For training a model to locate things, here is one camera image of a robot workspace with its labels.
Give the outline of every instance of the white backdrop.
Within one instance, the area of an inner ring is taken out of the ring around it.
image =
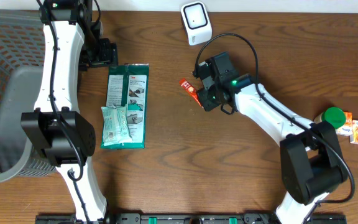
[[[192,0],[98,0],[101,10],[179,11]],[[358,0],[204,0],[211,12],[350,12]],[[35,0],[0,0],[0,9],[38,9]]]

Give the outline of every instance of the green package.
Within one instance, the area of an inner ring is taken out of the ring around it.
[[[127,123],[132,142],[105,146],[102,149],[143,149],[145,141],[145,118],[149,65],[120,65],[109,68],[106,106],[125,106]]]

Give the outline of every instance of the small jar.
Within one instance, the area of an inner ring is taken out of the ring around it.
[[[332,107],[319,114],[314,122],[316,124],[327,121],[334,126],[335,129],[342,127],[346,122],[346,115],[340,108]]]

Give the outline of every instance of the gray plastic basket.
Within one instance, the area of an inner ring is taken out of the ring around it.
[[[44,64],[43,25],[37,13],[0,10],[0,182],[54,171],[33,149],[20,124],[33,111]]]

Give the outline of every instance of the wooden tabletop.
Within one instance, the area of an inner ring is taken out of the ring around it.
[[[358,14],[210,13],[214,35],[235,32],[259,55],[260,81],[276,99],[313,119],[330,106],[358,119]],[[273,211],[285,189],[279,147],[252,120],[220,110],[205,112],[179,81],[202,84],[191,71],[201,45],[189,46],[179,12],[103,12],[104,36],[117,43],[120,64],[149,63],[145,149],[97,147],[94,169],[114,208],[144,213],[243,213]],[[245,43],[215,41],[206,59],[228,51],[241,73],[254,72]],[[94,126],[100,145],[107,68],[81,74],[81,114]],[[323,205],[358,223],[358,145],[339,136],[356,179],[351,202]],[[330,199],[349,193],[342,184]],[[0,223],[34,223],[40,213],[74,213],[59,174],[16,177],[0,184]]]

